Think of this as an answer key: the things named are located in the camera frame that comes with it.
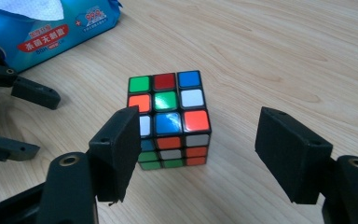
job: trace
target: tabletop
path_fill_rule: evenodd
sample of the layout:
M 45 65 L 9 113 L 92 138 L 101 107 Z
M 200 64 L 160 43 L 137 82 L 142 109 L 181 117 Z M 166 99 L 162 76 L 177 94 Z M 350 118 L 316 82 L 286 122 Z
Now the tabletop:
M 85 152 L 126 106 L 129 77 L 200 70 L 213 135 L 207 164 L 143 171 L 100 223 L 323 223 L 290 203 L 255 153 L 262 106 L 284 111 L 358 156 L 358 1 L 122 0 L 117 27 L 21 75 L 62 97 L 57 110 L 0 89 L 0 135 L 41 146 L 0 162 L 0 202 L 46 179 L 49 163 Z

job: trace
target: green square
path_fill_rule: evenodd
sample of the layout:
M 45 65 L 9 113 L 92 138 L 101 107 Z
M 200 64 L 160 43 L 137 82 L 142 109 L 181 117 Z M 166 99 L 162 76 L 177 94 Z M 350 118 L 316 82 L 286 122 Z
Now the green square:
M 131 77 L 130 92 L 140 92 L 150 90 L 150 77 Z
M 158 155 L 156 152 L 141 152 L 138 161 L 158 161 Z
M 154 99 L 157 111 L 174 110 L 177 108 L 176 93 L 174 91 L 158 92 L 155 94 Z
M 159 163 L 159 161 L 140 162 L 139 165 L 143 170 L 161 169 L 161 163 Z
M 163 161 L 163 163 L 165 168 L 174 168 L 185 165 L 182 160 Z

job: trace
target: red label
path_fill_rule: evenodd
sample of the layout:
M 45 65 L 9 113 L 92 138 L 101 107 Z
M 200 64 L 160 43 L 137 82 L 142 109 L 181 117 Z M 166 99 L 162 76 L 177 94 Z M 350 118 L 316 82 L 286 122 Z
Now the red label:
M 37 49 L 41 49 L 45 46 L 52 44 L 52 46 L 50 48 L 53 49 L 53 48 L 57 47 L 57 45 L 54 45 L 54 43 L 57 42 L 57 40 L 68 35 L 68 33 L 69 33 L 68 25 L 66 25 L 66 24 L 61 25 L 61 26 L 58 26 L 58 27 L 56 27 L 40 36 L 37 36 L 37 37 L 32 38 L 24 43 L 19 44 L 17 46 L 17 48 L 21 51 L 30 53 Z

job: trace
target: rubik's cube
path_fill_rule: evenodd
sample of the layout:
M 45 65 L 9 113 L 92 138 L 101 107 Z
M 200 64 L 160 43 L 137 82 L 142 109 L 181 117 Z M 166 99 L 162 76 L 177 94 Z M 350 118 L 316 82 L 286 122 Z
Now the rubik's cube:
M 206 163 L 212 129 L 199 71 L 131 77 L 127 106 L 133 105 L 144 170 Z

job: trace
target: wooden surface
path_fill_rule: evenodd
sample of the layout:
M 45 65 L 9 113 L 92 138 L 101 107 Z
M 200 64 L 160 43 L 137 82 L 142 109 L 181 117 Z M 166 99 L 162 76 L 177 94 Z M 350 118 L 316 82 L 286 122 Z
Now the wooden surface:
M 128 78 L 198 69 L 213 126 L 208 164 L 135 168 L 101 223 L 323 223 L 291 204 L 255 153 L 261 106 L 280 109 L 358 156 L 358 1 L 123 0 L 117 27 L 23 73 L 57 90 L 51 111 L 0 89 L 0 135 L 41 146 L 0 162 L 0 201 L 45 180 L 49 163 L 88 149 L 126 105 Z

